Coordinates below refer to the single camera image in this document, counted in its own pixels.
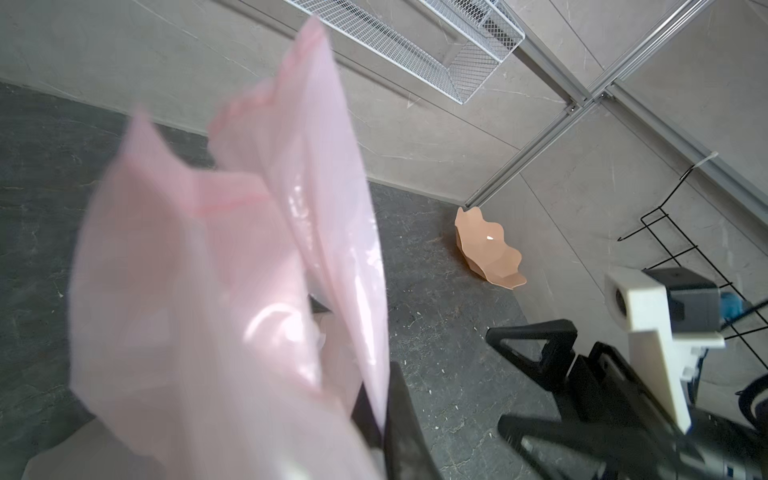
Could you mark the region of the pink plastic bag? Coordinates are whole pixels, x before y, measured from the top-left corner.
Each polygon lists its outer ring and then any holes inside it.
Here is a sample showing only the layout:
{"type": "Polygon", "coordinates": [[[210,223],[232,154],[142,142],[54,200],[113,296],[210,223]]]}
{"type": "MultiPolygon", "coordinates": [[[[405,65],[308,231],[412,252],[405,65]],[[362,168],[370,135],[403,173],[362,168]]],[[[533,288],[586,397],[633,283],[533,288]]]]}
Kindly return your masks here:
{"type": "Polygon", "coordinates": [[[70,387],[94,420],[27,479],[377,479],[351,413],[386,419],[385,279],[323,24],[211,123],[216,166],[137,111],[88,205],[70,387]]]}

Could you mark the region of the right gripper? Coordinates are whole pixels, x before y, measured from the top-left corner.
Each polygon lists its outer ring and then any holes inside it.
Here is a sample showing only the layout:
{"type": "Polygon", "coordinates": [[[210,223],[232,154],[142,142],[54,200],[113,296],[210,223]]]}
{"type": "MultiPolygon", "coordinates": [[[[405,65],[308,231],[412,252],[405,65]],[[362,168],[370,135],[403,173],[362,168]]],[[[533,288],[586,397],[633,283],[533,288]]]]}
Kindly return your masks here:
{"type": "Polygon", "coordinates": [[[507,414],[497,423],[500,437],[541,479],[766,478],[763,435],[695,407],[682,431],[614,348],[598,343],[575,358],[577,336],[566,319],[485,334],[544,390],[565,384],[563,422],[507,414]]]}

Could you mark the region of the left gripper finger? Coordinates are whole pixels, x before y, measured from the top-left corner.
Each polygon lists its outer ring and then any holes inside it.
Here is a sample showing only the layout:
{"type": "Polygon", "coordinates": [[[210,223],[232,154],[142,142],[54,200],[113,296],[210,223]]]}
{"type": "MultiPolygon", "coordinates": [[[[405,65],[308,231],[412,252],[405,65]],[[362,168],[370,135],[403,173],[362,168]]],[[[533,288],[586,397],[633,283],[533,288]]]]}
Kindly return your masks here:
{"type": "Polygon", "coordinates": [[[376,425],[365,387],[359,390],[351,415],[383,478],[440,480],[427,446],[401,366],[390,362],[385,426],[376,425]]]}

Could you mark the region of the pink scalloped bowl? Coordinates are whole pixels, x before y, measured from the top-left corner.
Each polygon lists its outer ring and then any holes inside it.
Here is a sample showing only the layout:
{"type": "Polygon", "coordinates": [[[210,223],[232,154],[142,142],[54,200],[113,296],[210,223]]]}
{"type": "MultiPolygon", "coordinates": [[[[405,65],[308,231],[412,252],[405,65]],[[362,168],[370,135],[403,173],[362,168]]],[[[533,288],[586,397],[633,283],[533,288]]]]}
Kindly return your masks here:
{"type": "Polygon", "coordinates": [[[486,221],[479,207],[459,207],[454,226],[457,246],[473,272],[509,290],[527,283],[519,270],[521,252],[506,243],[503,226],[486,221]]]}

